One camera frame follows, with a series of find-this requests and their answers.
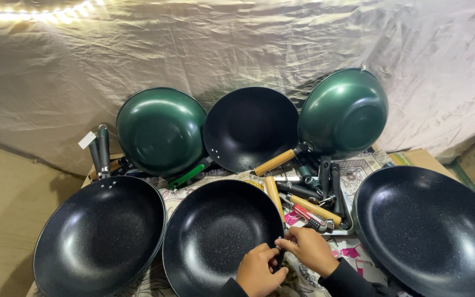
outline metal tray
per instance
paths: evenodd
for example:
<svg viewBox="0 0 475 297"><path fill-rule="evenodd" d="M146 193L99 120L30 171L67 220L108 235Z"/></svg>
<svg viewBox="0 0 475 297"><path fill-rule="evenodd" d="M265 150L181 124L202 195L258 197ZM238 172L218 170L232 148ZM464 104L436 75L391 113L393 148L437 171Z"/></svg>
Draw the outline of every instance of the metal tray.
<svg viewBox="0 0 475 297"><path fill-rule="evenodd" d="M300 183L300 177L274 177L275 181L290 181L294 183ZM345 212L345 217L343 219L344 222L347 223L348 229L347 230L340 230L340 229L335 229L332 231L327 231L324 233L320 233L323 236L346 236L355 233L355 227L353 226L353 217L351 216L351 212L353 209L353 206L351 205L351 202L349 201L349 196L347 195L346 188L342 183L340 183L340 188L342 189L342 203L344 204L344 212Z"/></svg>

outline green wok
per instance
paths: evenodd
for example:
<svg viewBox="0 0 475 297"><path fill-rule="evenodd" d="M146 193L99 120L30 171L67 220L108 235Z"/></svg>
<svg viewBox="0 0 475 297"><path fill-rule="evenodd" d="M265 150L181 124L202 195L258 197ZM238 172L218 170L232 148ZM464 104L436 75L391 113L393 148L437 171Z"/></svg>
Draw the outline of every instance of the green wok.
<svg viewBox="0 0 475 297"><path fill-rule="evenodd" d="M171 88L140 91L117 115L120 147L137 168L160 177L191 169L204 155L206 112L190 95Z"/></svg>
<svg viewBox="0 0 475 297"><path fill-rule="evenodd" d="M369 71L348 68L318 84L300 112L300 144L254 169L261 176L302 151L332 159L353 157L367 150L386 125L388 99Z"/></svg>

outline table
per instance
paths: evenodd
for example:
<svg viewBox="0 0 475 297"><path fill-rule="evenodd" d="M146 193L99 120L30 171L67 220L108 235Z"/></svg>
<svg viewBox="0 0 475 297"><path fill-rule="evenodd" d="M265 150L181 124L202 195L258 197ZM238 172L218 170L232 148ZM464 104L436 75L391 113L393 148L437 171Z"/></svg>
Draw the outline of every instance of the table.
<svg viewBox="0 0 475 297"><path fill-rule="evenodd" d="M112 159L119 158L119 156L111 156ZM380 168L379 163L372 155L360 155L344 161L337 162L340 164L340 179L343 186L346 188L349 199L353 202L358 186L362 183L369 174ZM285 171L274 171L274 174L283 174L286 176L297 176L294 169L287 169ZM166 182L162 179L158 181L152 180L152 183L159 189L164 198L168 218L179 203L188 194L200 186L219 179L236 179L236 174L227 175L224 177L205 177L197 180L195 183L178 191L172 191L165 188ZM82 187L90 183L89 179L83 183ZM341 239L328 240L330 245L336 247L340 256L344 257L358 273L362 274L367 280L371 282L386 283L386 277L381 271L375 267L373 261L366 255L364 249L360 245L360 241L356 235L343 237ZM286 280L282 286L277 289L278 296L300 297L303 293L307 297L328 297L329 294L309 290L305 285L302 287L303 281L299 280L299 285L294 285ZM117 293L117 297L172 297L176 296L170 287L164 268L162 266L162 255L159 253L152 262L149 269L132 282L128 287ZM29 293L26 297L45 297L44 294L37 290L36 284L33 283Z"/></svg>

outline person's hand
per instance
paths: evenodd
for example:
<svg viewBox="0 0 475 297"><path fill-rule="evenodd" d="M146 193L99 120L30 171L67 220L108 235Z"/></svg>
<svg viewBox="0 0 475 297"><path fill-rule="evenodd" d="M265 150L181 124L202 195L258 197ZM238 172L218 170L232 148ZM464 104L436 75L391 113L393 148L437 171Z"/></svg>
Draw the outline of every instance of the person's hand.
<svg viewBox="0 0 475 297"><path fill-rule="evenodd" d="M327 241L310 228L291 227L285 239L278 239L274 243L291 252L303 265L322 277L329 276L340 264Z"/></svg>
<svg viewBox="0 0 475 297"><path fill-rule="evenodd" d="M260 244L243 257L237 269L236 282L248 297L265 297L285 280L289 272L287 267L272 273L271 265L278 264L273 258L279 253L277 248Z"/></svg>

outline frying pan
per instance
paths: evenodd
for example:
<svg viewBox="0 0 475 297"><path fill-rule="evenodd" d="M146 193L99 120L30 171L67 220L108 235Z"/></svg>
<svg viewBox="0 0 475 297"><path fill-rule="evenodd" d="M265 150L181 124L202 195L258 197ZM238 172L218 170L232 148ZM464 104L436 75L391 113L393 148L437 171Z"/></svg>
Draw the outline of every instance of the frying pan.
<svg viewBox="0 0 475 297"><path fill-rule="evenodd" d="M475 193L413 166L373 172L353 202L360 241L406 291L475 297Z"/></svg>
<svg viewBox="0 0 475 297"><path fill-rule="evenodd" d="M104 147L97 167L108 164ZM165 224L161 194L142 179L116 176L85 186L43 227L33 257L36 284L50 297L112 295L149 266Z"/></svg>
<svg viewBox="0 0 475 297"><path fill-rule="evenodd" d="M276 206L260 189L237 180L208 183L190 193L168 222L162 262L179 297L213 296L235 277L243 256L283 236ZM278 255L281 265L283 255Z"/></svg>
<svg viewBox="0 0 475 297"><path fill-rule="evenodd" d="M287 96L265 87L246 87L221 97L208 112L203 141L209 158L178 186L217 163L232 172L251 170L298 144L298 110Z"/></svg>
<svg viewBox="0 0 475 297"><path fill-rule="evenodd" d="M191 170L204 156L206 112L190 95L151 88L131 96L117 115L120 147L137 168L160 177Z"/></svg>
<svg viewBox="0 0 475 297"><path fill-rule="evenodd" d="M377 79L366 70L348 68L323 79L303 104L300 145L257 166L261 176L302 151L315 157L345 159L368 149L386 125L388 99Z"/></svg>

